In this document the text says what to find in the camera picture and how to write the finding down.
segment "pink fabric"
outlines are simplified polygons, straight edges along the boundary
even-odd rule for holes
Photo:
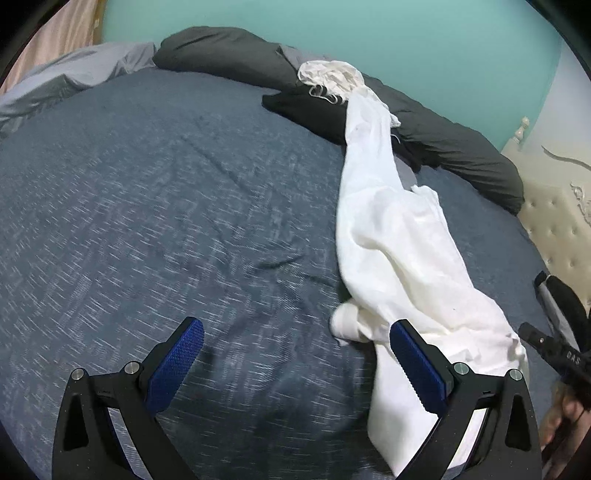
[[[97,3],[98,0],[70,0],[51,17],[19,55],[0,87],[0,95],[20,82],[34,66],[92,45]]]

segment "teal wall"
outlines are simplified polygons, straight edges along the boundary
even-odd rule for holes
[[[242,27],[380,78],[501,149],[535,122],[560,37],[525,0],[109,0],[105,41]]]

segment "human hand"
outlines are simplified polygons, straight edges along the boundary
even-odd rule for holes
[[[591,413],[583,408],[571,387],[558,382],[553,387],[552,406],[540,425],[539,434],[542,450],[554,439],[556,430],[565,419],[570,420],[572,423],[571,431],[566,440],[554,452],[548,466],[545,468],[547,471],[544,477],[545,480],[554,480],[560,475],[591,426]]]

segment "blue gripper pad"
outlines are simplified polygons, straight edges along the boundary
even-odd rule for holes
[[[204,330],[201,321],[187,317],[185,322],[171,335],[168,341],[175,337],[179,329],[185,329],[148,380],[145,405],[152,415],[168,408],[203,347]]]
[[[446,385],[417,341],[405,328],[405,322],[412,329],[406,320],[399,320],[390,327],[390,348],[425,410],[441,416],[447,408]],[[421,339],[424,346],[427,346],[416,330],[413,329],[413,333]]]

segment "gray comforter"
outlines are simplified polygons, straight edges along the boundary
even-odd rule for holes
[[[366,436],[373,348],[341,348],[328,328],[347,298],[343,155],[267,112],[269,91],[146,69],[0,145],[0,420],[41,479],[72,369],[142,359],[186,315],[205,347],[160,420],[201,479],[388,476]],[[543,325],[543,263],[519,221],[451,173],[418,179],[475,285],[514,327]],[[530,360],[539,415],[549,373]]]

